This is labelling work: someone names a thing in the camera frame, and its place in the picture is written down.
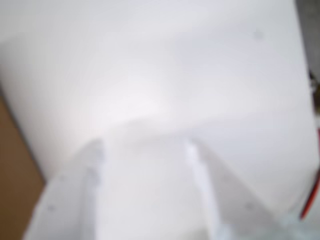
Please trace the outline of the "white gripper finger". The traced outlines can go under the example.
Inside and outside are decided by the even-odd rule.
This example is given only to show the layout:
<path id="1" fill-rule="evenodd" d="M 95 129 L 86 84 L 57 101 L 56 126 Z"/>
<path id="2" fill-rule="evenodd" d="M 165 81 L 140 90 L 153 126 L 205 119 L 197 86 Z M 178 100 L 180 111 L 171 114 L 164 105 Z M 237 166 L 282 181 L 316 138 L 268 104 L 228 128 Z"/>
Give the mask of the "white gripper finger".
<path id="1" fill-rule="evenodd" d="M 185 157 L 201 200 L 204 225 L 186 240 L 306 240 L 308 227 L 270 179 L 247 182 L 204 143 L 187 139 Z"/>
<path id="2" fill-rule="evenodd" d="M 23 239 L 95 240 L 99 168 L 105 160 L 102 140 L 81 148 L 47 183 Z"/>

